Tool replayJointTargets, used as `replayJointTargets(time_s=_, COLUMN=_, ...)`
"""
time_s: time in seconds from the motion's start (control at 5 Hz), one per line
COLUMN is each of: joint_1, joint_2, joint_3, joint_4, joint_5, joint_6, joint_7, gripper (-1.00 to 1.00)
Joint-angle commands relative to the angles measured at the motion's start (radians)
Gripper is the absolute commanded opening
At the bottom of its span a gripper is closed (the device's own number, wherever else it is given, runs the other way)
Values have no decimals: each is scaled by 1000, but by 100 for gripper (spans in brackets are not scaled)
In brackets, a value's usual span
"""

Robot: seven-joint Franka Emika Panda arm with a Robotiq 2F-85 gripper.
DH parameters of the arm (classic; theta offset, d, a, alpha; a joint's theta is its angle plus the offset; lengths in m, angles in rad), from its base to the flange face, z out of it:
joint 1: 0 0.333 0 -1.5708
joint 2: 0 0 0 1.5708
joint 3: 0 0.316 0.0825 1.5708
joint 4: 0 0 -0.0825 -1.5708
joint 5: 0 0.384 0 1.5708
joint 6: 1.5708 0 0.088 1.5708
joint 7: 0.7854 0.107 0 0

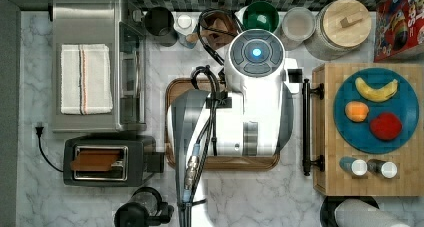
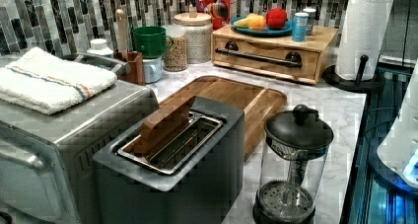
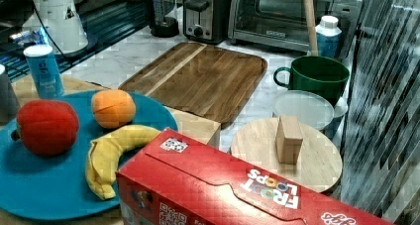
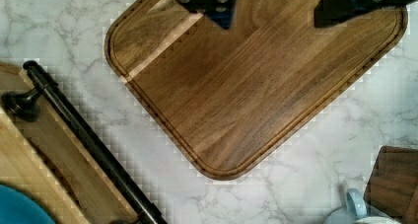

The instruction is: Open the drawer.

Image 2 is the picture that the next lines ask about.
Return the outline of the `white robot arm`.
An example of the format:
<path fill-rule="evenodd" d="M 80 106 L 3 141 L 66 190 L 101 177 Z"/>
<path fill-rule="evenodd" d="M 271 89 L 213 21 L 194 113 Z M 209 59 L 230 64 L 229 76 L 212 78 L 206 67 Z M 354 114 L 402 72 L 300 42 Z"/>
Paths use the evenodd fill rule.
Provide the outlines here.
<path fill-rule="evenodd" d="M 413 189 L 418 188 L 417 148 L 418 65 L 415 65 L 399 114 L 377 150 L 383 164 Z"/>

